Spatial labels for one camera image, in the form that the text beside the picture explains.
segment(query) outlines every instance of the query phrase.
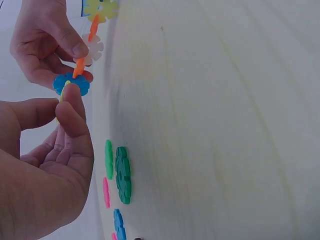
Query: yellow plastic piece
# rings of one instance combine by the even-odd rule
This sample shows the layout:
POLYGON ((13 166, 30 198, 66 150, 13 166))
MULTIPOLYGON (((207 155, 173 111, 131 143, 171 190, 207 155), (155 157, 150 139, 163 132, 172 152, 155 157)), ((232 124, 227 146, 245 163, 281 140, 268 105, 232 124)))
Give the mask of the yellow plastic piece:
POLYGON ((64 87, 62 89, 62 92, 61 92, 61 95, 60 95, 60 102, 63 101, 63 94, 64 94, 64 90, 65 90, 65 87, 70 84, 71 82, 69 80, 67 80, 64 84, 64 87))
POLYGON ((102 24, 106 22, 106 18, 112 19, 116 16, 116 10, 118 9, 118 3, 114 0, 88 0, 88 6, 84 7, 84 13, 90 14, 88 19, 93 22, 96 15, 99 15, 98 23, 102 24))
POLYGON ((64 87, 63 87, 62 92, 61 92, 61 95, 60 95, 60 102, 62 102, 62 100, 63 100, 63 94, 64 94, 64 89, 65 89, 65 87, 66 87, 68 84, 70 84, 70 83, 71 83, 71 82, 70 82, 69 80, 67 80, 67 81, 65 82, 64 87))

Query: fingernail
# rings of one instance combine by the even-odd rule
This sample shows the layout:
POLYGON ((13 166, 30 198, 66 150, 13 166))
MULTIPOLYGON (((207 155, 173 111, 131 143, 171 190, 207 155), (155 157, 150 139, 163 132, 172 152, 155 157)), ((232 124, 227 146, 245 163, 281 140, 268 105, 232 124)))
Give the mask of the fingernail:
POLYGON ((82 43, 79 42, 73 49, 73 54, 75 58, 83 58, 86 56, 86 52, 88 51, 88 47, 82 43))

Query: orange plastic connector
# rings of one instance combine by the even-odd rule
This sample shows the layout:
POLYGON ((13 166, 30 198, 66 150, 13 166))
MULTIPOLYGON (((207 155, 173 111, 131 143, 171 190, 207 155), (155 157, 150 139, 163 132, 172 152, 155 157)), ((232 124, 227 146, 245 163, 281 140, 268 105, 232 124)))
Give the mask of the orange plastic connector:
POLYGON ((79 58, 76 61, 76 66, 75 69, 73 71, 73 79, 75 79, 78 75, 82 75, 84 73, 85 70, 85 59, 84 58, 79 58))
POLYGON ((99 14, 95 15, 95 17, 92 21, 91 28, 90 28, 90 34, 88 37, 89 42, 91 42, 92 39, 94 38, 94 36, 97 34, 98 25, 99 25, 99 14))

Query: yellow plastic disc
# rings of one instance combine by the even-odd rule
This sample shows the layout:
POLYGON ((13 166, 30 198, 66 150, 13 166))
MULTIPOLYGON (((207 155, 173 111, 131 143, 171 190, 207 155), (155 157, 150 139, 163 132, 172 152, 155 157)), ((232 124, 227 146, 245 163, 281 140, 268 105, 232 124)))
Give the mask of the yellow plastic disc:
POLYGON ((112 2, 111 0, 88 0, 87 4, 88 6, 84 7, 84 13, 90 14, 88 19, 91 22, 94 20, 97 14, 99 15, 99 24, 106 22, 106 18, 114 18, 117 14, 116 10, 118 9, 118 3, 115 0, 112 2))

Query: white table surface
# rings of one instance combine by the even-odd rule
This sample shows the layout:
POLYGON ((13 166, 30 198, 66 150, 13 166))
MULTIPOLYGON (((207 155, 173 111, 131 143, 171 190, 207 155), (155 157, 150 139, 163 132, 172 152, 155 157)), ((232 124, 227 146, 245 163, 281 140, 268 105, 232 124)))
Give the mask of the white table surface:
MULTIPOLYGON (((79 29, 83 22, 76 21, 79 29)), ((31 98, 58 97, 53 91, 36 84, 29 83, 21 72, 16 61, 9 53, 9 42, 13 30, 8 29, 0 33, 0 100, 22 101, 31 98)), ((89 92, 84 98, 87 123, 92 129, 92 95, 89 92)), ((40 144, 55 128, 56 122, 33 130, 27 130, 21 136, 21 154, 25 154, 40 144)), ((97 200, 97 186, 92 177, 89 196, 81 215, 71 224, 64 226, 45 240, 101 240, 103 239, 102 224, 97 200)))

